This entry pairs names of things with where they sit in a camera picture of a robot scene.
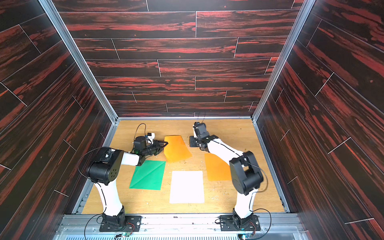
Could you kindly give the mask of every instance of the white paper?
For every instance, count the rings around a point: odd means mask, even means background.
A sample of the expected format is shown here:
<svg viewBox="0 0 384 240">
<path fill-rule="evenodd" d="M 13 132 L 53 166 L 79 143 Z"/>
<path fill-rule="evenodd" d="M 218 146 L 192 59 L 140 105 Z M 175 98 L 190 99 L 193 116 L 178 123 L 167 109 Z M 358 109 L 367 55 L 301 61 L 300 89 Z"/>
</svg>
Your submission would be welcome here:
<svg viewBox="0 0 384 240">
<path fill-rule="evenodd" d="M 204 203 L 204 185 L 202 171 L 173 171 L 170 184 L 169 203 Z"/>
</svg>

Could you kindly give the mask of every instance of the wooden table surface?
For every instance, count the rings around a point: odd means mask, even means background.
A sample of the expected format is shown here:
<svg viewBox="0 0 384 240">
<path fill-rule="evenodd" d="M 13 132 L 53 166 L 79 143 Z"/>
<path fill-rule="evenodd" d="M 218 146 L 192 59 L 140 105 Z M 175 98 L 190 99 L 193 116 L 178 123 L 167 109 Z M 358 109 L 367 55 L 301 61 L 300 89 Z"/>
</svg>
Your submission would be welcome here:
<svg viewBox="0 0 384 240">
<path fill-rule="evenodd" d="M 111 146 L 124 151 L 132 150 L 135 130 L 140 123 L 147 125 L 147 132 L 154 132 L 156 140 L 164 140 L 165 136 L 181 135 L 192 158 L 185 161 L 166 163 L 161 190 L 129 189 L 134 166 L 122 165 L 116 180 L 117 189 L 125 212 L 131 214 L 165 214 L 165 213 L 230 213 L 236 204 L 237 191 L 231 181 L 208 181 L 205 169 L 204 154 L 199 148 L 189 147 L 189 136 L 193 135 L 194 120 L 149 120 L 121 121 L 113 137 Z M 216 135 L 231 147 L 254 153 L 256 160 L 269 180 L 265 192 L 257 193 L 253 209 L 265 208 L 270 212 L 284 212 L 279 195 L 265 161 L 255 129 L 250 119 L 204 120 L 210 135 Z M 137 136 L 142 136 L 144 126 L 140 126 Z M 148 160 L 166 161 L 164 152 Z M 203 171 L 204 197 L 203 204 L 170 204 L 170 184 L 172 171 Z M 266 180 L 259 190 L 266 187 Z M 103 212 L 99 193 L 95 186 L 88 197 L 83 214 Z"/>
</svg>

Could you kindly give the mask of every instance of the dark red wood panel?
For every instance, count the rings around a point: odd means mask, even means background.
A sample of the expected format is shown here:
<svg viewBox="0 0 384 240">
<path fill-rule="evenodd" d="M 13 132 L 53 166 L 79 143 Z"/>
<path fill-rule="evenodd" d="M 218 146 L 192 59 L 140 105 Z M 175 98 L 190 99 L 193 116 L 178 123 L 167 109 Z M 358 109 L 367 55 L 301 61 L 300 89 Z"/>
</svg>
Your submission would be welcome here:
<svg viewBox="0 0 384 240">
<path fill-rule="evenodd" d="M 331 159 L 378 223 L 384 226 L 384 174 L 349 139 L 330 153 Z"/>
<path fill-rule="evenodd" d="M 0 207 L 3 209 L 0 230 L 19 208 L 81 111 L 73 98 L 68 101 L 0 184 Z"/>
<path fill-rule="evenodd" d="M 285 63 L 279 78 L 284 88 L 282 94 L 286 94 L 292 100 L 299 115 L 307 123 L 307 128 L 316 135 L 326 152 L 331 151 L 349 137 L 298 78 L 288 63 Z"/>
<path fill-rule="evenodd" d="M 237 38 L 114 39 L 120 59 L 233 58 Z"/>
<path fill-rule="evenodd" d="M 33 232 L 30 233 L 27 239 L 52 239 L 63 219 L 64 208 L 68 201 L 68 197 L 52 191 L 52 195 L 37 220 Z"/>
<path fill-rule="evenodd" d="M 8 126 L 26 106 L 10 92 L 4 85 L 0 84 L 0 132 Z"/>
<path fill-rule="evenodd" d="M 146 12 L 145 0 L 53 0 L 59 12 Z"/>
<path fill-rule="evenodd" d="M 3 239 L 27 239 L 49 202 L 53 188 L 58 183 L 75 150 L 65 141 L 55 151 L 19 208 L 1 233 Z"/>
<path fill-rule="evenodd" d="M 89 106 L 77 118 L 75 126 L 67 132 L 65 141 L 73 148 L 78 149 L 89 128 L 95 121 L 97 114 L 101 109 L 100 103 L 96 97 L 90 102 Z"/>
<path fill-rule="evenodd" d="M 196 90 L 265 89 L 270 75 L 196 77 Z"/>
<path fill-rule="evenodd" d="M 195 89 L 194 77 L 109 78 L 96 77 L 103 91 L 186 91 Z"/>
<path fill-rule="evenodd" d="M 0 164 L 9 168 L 16 165 L 66 102 L 72 98 L 73 92 L 81 85 L 78 81 L 81 76 L 82 73 L 77 67 L 70 67 L 37 101 L 28 106 L 0 133 L 0 149 L 3 149 Z"/>
<path fill-rule="evenodd" d="M 87 60 L 93 75 L 102 77 L 159 77 L 156 60 Z"/>
<path fill-rule="evenodd" d="M 225 95 L 226 102 L 259 101 L 264 89 L 257 90 L 229 90 Z"/>
<path fill-rule="evenodd" d="M 104 91 L 105 96 L 109 101 L 116 103 L 135 103 L 135 97 L 132 91 Z"/>
<path fill-rule="evenodd" d="M 335 75 L 316 97 L 384 172 L 384 114 Z"/>
<path fill-rule="evenodd" d="M 55 46 L 3 81 L 25 104 L 30 105 L 74 62 L 64 43 Z"/>
<path fill-rule="evenodd" d="M 271 74 L 273 69 L 275 68 L 275 65 L 277 63 L 277 60 L 278 60 L 278 57 L 273 57 L 271 58 L 269 64 L 268 64 L 268 67 L 265 71 L 265 74 Z"/>
<path fill-rule="evenodd" d="M 300 9 L 301 6 L 303 5 L 304 0 L 294 0 L 292 8 L 293 9 Z"/>
<path fill-rule="evenodd" d="M 304 46 L 307 46 L 314 32 L 316 31 L 320 21 L 321 18 L 311 12 L 308 15 L 307 20 L 305 21 L 304 26 L 301 29 L 299 36 L 297 37 L 297 40 L 299 40 L 300 43 L 302 43 Z"/>
<path fill-rule="evenodd" d="M 74 41 L 85 59 L 119 59 L 112 39 L 75 38 Z"/>
<path fill-rule="evenodd" d="M 35 59 L 39 54 L 19 25 L 0 32 L 0 81 Z"/>
<path fill-rule="evenodd" d="M 287 36 L 239 38 L 235 58 L 278 57 L 286 39 Z"/>
<path fill-rule="evenodd" d="M 20 26 L 41 53 L 61 40 L 46 14 L 24 22 Z"/>
<path fill-rule="evenodd" d="M 197 12 L 196 37 L 287 36 L 298 10 Z"/>
<path fill-rule="evenodd" d="M 337 219 L 340 216 L 343 222 L 370 218 L 370 213 L 332 163 L 327 152 L 318 142 L 317 135 L 311 132 L 305 120 L 301 118 L 300 113 L 289 100 L 286 91 L 283 91 L 276 103 L 293 138 L 300 146 L 304 158 L 308 160 L 307 171 L 303 171 L 308 172 L 308 174 L 303 174 L 303 177 L 306 178 L 302 181 L 302 184 L 305 185 L 304 188 L 313 189 L 313 192 L 316 191 L 319 205 L 330 205 L 331 209 L 325 210 L 323 215 L 319 215 L 319 217 Z M 314 202 L 317 201 L 313 197 L 310 199 Z M 315 204 L 314 207 L 320 213 L 324 211 L 322 207 L 317 208 Z"/>
<path fill-rule="evenodd" d="M 138 103 L 209 103 L 224 102 L 225 91 L 133 92 Z"/>
<path fill-rule="evenodd" d="M 61 12 L 74 38 L 194 38 L 195 12 Z"/>
<path fill-rule="evenodd" d="M 118 116 L 123 117 L 194 117 L 195 113 L 118 113 Z"/>
<path fill-rule="evenodd" d="M 384 239 L 384 231 L 374 219 L 346 224 L 354 239 Z"/>
<path fill-rule="evenodd" d="M 248 112 L 252 102 L 167 103 L 168 112 Z"/>
<path fill-rule="evenodd" d="M 308 89 L 316 95 L 333 73 L 299 41 L 296 41 L 287 62 Z"/>
<path fill-rule="evenodd" d="M 288 9 L 292 0 L 147 0 L 150 11 L 220 11 Z"/>
<path fill-rule="evenodd" d="M 38 0 L 2 0 L 0 32 L 44 13 Z"/>
<path fill-rule="evenodd" d="M 161 76 L 231 76 L 264 74 L 269 58 L 159 60 Z"/>
<path fill-rule="evenodd" d="M 113 109 L 119 115 L 120 113 L 166 113 L 165 103 L 121 103 L 110 101 Z"/>
<path fill-rule="evenodd" d="M 384 50 L 382 1 L 317 1 L 313 13 L 344 31 Z"/>
<path fill-rule="evenodd" d="M 308 49 L 358 93 L 384 111 L 384 53 L 322 21 Z"/>
</svg>

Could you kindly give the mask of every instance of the ventilation grille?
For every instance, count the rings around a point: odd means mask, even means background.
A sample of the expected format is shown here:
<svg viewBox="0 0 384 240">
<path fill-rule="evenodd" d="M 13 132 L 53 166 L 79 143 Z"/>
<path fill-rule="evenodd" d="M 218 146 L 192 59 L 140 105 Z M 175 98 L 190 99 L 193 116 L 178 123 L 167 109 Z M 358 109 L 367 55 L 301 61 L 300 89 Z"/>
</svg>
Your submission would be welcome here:
<svg viewBox="0 0 384 240">
<path fill-rule="evenodd" d="M 87 240 L 238 240 L 236 237 L 228 237 L 228 236 L 222 236 L 222 237 L 129 237 L 129 238 L 114 238 L 114 237 L 103 237 L 103 236 L 97 236 L 97 237 L 90 237 L 87 236 Z M 65 240 L 85 240 L 84 236 L 79 237 L 73 237 L 73 236 L 67 236 Z"/>
</svg>

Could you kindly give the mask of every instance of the green folded paper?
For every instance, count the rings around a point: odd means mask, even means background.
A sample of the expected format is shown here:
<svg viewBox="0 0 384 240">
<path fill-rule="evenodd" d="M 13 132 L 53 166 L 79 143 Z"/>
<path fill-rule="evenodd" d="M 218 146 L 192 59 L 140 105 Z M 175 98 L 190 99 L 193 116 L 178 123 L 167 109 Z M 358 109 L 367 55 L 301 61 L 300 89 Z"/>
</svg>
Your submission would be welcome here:
<svg viewBox="0 0 384 240">
<path fill-rule="evenodd" d="M 140 167 L 136 166 L 129 188 L 160 190 L 165 167 L 164 161 L 145 160 Z"/>
</svg>

